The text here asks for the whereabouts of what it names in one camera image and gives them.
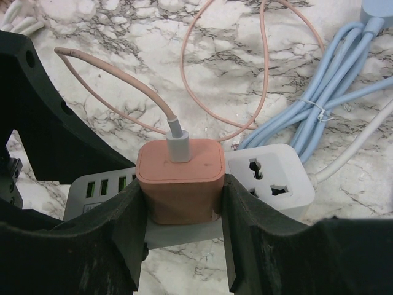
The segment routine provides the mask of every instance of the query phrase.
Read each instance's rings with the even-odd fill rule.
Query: pink charger
[[[146,143],[138,154],[136,177],[159,224],[196,224],[220,217],[225,159],[214,140],[190,140],[191,160],[172,163],[165,140]]]

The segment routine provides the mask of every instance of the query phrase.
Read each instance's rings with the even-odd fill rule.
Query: power outlet
[[[135,168],[85,175],[68,192],[64,221],[82,215],[117,195],[134,179]],[[145,242],[149,249],[181,245],[222,237],[221,219],[214,222],[163,226],[147,220]]]
[[[300,220],[315,191],[295,150],[287,144],[225,153],[226,173],[251,194],[283,214]]]

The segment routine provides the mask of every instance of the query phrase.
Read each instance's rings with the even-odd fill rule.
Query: usb port
[[[95,182],[87,184],[86,198],[91,198],[93,196],[95,184]]]
[[[119,192],[121,192],[126,186],[126,177],[119,177]]]
[[[108,193],[108,179],[101,180],[101,195],[106,195]]]

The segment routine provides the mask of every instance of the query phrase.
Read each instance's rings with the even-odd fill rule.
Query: black plastic mount
[[[68,108],[28,37],[0,31],[0,64],[0,147],[17,130],[37,180],[134,167]]]
[[[233,176],[224,189],[231,292],[393,294],[393,220],[332,218],[308,227],[256,199]]]
[[[138,289],[147,222],[138,182],[68,222],[3,200],[0,215],[0,294],[123,295]]]

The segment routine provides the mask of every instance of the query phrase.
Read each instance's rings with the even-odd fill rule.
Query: universal socket
[[[225,166],[251,194],[296,220],[315,198],[298,155],[287,144],[226,152]]]

